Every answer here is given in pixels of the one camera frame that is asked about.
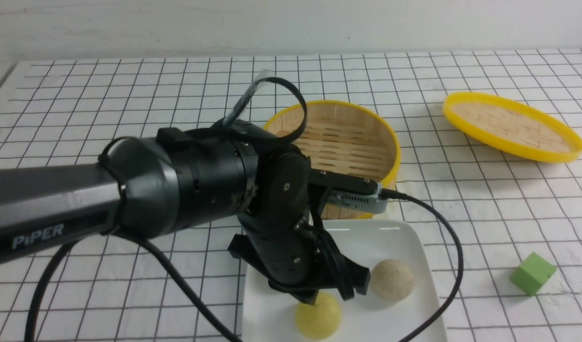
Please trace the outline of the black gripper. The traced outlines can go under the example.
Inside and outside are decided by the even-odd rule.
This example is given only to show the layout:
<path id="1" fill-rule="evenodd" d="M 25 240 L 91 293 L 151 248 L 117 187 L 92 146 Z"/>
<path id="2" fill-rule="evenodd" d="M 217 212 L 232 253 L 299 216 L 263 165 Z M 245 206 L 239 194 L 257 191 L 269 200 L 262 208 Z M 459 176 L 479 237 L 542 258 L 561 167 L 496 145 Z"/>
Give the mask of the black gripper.
<path id="1" fill-rule="evenodd" d="M 344 256 L 317 214 L 297 219 L 269 219 L 239 214 L 244 233 L 228 251 L 264 276 L 271 289 L 314 305 L 320 290 L 336 289 L 342 297 L 366 295 L 369 268 Z"/>

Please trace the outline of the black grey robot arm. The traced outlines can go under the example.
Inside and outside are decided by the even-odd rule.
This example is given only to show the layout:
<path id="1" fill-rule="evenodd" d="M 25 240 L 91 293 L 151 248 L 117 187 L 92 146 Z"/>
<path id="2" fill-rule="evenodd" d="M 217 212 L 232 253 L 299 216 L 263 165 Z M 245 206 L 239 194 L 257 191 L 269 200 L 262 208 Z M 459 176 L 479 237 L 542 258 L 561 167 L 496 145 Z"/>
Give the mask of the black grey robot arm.
<path id="1" fill-rule="evenodd" d="M 365 295 L 370 271 L 343 256 L 319 214 L 331 190 L 293 144 L 245 121 L 121 138 L 95 164 L 0 170 L 0 264 L 93 235 L 150 240 L 236 216 L 228 252 L 272 289 L 313 304 Z"/>

